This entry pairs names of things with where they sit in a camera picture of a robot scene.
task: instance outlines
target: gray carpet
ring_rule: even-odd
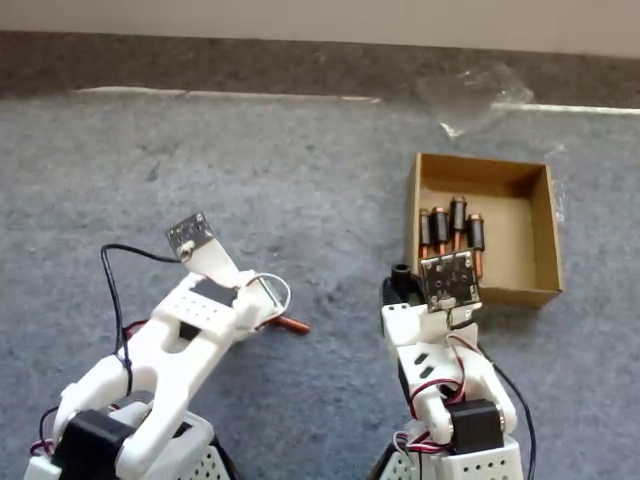
[[[640,441],[638,117],[515,113],[449,140],[419,106],[330,98],[60,95],[0,101],[2,478],[21,478],[37,419],[107,355],[98,251],[169,253],[204,210],[242,267],[294,288],[314,331],[235,346],[192,410],[247,479],[361,479],[409,417],[379,334],[378,291],[403,245],[414,152],[547,161],[566,292],[541,311],[485,308],[487,349],[537,422],[539,479],[633,478]],[[114,255],[128,320],[179,267]],[[524,421],[517,431],[527,455]]]

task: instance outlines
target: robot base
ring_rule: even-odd
[[[389,445],[367,480],[522,480],[518,442],[465,455],[412,453],[411,460]]]

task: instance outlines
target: black wire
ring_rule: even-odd
[[[44,439],[44,421],[47,419],[47,417],[49,415],[51,415],[53,412],[56,412],[57,410],[58,410],[58,407],[50,408],[49,410],[44,412],[42,414],[42,416],[40,417],[40,423],[38,425],[38,435],[40,436],[40,441],[42,443],[45,442],[45,439]]]
[[[493,368],[495,369],[495,371],[498,372],[498,375],[500,375],[502,379],[507,383],[507,385],[509,385],[511,390],[513,390],[513,393],[516,394],[518,400],[520,400],[520,403],[522,404],[524,416],[527,419],[527,427],[529,428],[529,437],[531,439],[531,449],[529,450],[529,471],[527,472],[527,480],[533,480],[533,477],[535,477],[536,474],[536,457],[538,453],[538,444],[536,441],[536,429],[533,425],[533,416],[531,415],[529,404],[524,399],[524,396],[522,395],[520,390],[518,390],[518,387],[516,387],[516,384],[513,383],[513,380],[511,380],[509,376],[504,373],[504,371],[498,365],[496,365],[491,357],[487,355],[486,350],[480,345],[478,345],[478,349],[484,354],[487,360],[489,360],[493,364]]]
[[[131,371],[131,359],[129,358],[129,345],[127,343],[126,331],[122,321],[122,306],[120,305],[120,296],[118,295],[118,289],[116,288],[116,281],[113,278],[113,271],[111,270],[111,264],[109,263],[109,250],[121,250],[124,252],[135,253],[141,255],[150,260],[162,263],[182,263],[177,258],[163,257],[162,255],[155,255],[145,250],[141,250],[136,247],[130,247],[129,245],[123,245],[120,243],[108,243],[100,249],[100,259],[102,260],[102,267],[104,268],[104,274],[107,277],[107,284],[109,285],[109,292],[111,293],[111,300],[113,301],[113,310],[116,315],[116,346],[113,354],[120,360],[122,366],[127,371],[127,393],[125,396],[131,395],[133,388],[133,372]],[[118,351],[122,347],[124,358],[118,356]]]

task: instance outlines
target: circuit board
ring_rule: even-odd
[[[420,262],[429,312],[449,310],[480,301],[473,250],[462,250]]]

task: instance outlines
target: white wire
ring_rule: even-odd
[[[403,440],[405,442],[404,448],[402,448],[398,444],[398,437],[400,437],[400,436],[404,437],[403,438]],[[393,443],[393,448],[396,449],[396,452],[398,452],[401,455],[404,455],[405,458],[407,459],[407,461],[411,464],[411,468],[413,468],[415,470],[416,464],[413,461],[413,457],[407,451],[407,445],[409,443],[409,434],[407,432],[401,432],[401,431],[400,432],[394,432],[391,442]]]
[[[284,302],[280,302],[281,305],[282,305],[282,308],[280,308],[278,311],[276,311],[276,313],[273,313],[273,314],[269,315],[264,320],[264,322],[268,322],[269,320],[273,320],[274,318],[278,318],[280,315],[283,315],[289,309],[289,305],[291,304],[291,296],[292,296],[291,287],[289,286],[289,284],[287,282],[285,282],[282,279],[282,277],[279,277],[278,275],[275,275],[273,273],[257,273],[247,283],[245,283],[244,287],[245,288],[248,287],[253,282],[255,282],[256,280],[259,280],[261,278],[267,278],[269,280],[277,281],[278,283],[280,283],[280,285],[282,285],[284,287],[284,289],[287,292]]]

